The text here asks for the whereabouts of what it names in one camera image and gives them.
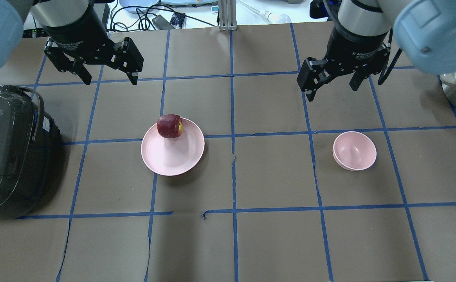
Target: black ring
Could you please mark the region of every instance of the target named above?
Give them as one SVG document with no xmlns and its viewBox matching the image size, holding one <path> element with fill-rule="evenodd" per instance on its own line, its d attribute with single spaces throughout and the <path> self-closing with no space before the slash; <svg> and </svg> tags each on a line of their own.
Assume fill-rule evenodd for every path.
<svg viewBox="0 0 456 282">
<path fill-rule="evenodd" d="M 380 7 L 372 7 L 372 6 L 369 6 L 367 4 L 364 4 L 362 2 L 360 2 L 359 0 L 350 0 L 351 3 L 355 4 L 356 6 L 364 9 L 364 10 L 367 10 L 367 11 L 373 11 L 375 13 L 382 13 L 383 10 L 381 10 Z"/>
</svg>

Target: red apple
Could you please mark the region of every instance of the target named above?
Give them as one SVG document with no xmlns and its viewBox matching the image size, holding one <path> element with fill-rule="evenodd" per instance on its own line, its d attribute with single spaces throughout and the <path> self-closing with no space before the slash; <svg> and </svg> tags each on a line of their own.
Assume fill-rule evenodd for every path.
<svg viewBox="0 0 456 282">
<path fill-rule="evenodd" d="M 183 134 L 183 121 L 176 114 L 164 114 L 158 118 L 158 134 L 164 138 L 176 138 Z"/>
</svg>

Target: appliance handle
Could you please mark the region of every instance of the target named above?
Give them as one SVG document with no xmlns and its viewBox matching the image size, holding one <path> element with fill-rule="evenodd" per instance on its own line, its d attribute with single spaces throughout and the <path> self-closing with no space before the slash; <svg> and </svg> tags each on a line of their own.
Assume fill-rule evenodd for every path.
<svg viewBox="0 0 456 282">
<path fill-rule="evenodd" d="M 38 94 L 38 92 L 36 90 L 31 89 L 29 87 L 17 86 L 17 88 L 19 88 L 22 91 L 33 93 L 33 96 L 37 97 L 37 99 L 38 99 L 38 119 L 36 120 L 35 133 L 33 134 L 33 137 L 31 137 L 31 140 L 33 142 L 36 142 L 36 135 L 41 130 L 41 127 L 43 125 L 43 117 L 45 116 L 45 104 L 43 103 L 43 98 L 40 94 Z"/>
</svg>

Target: black air fryer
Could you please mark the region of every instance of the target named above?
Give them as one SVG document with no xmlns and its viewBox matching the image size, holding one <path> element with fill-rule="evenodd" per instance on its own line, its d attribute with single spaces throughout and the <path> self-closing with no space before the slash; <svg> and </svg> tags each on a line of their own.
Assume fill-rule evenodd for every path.
<svg viewBox="0 0 456 282">
<path fill-rule="evenodd" d="M 33 98 L 26 92 L 34 93 Z M 0 220 L 35 207 L 51 151 L 59 143 L 59 129 L 38 93 L 26 87 L 0 86 Z"/>
</svg>

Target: pink bowl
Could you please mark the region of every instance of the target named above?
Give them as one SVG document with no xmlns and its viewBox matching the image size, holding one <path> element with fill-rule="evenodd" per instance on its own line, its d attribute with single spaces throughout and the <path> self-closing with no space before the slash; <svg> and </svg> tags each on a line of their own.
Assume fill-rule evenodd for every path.
<svg viewBox="0 0 456 282">
<path fill-rule="evenodd" d="M 203 155 L 205 139 L 194 122 L 183 120 L 183 134 L 177 138 L 163 138 L 155 123 L 144 135 L 141 156 L 146 166 L 160 175 L 180 175 L 192 169 Z"/>
<path fill-rule="evenodd" d="M 334 141 L 332 154 L 337 164 L 349 171 L 371 167 L 378 155 L 372 140 L 355 131 L 340 134 Z"/>
</svg>

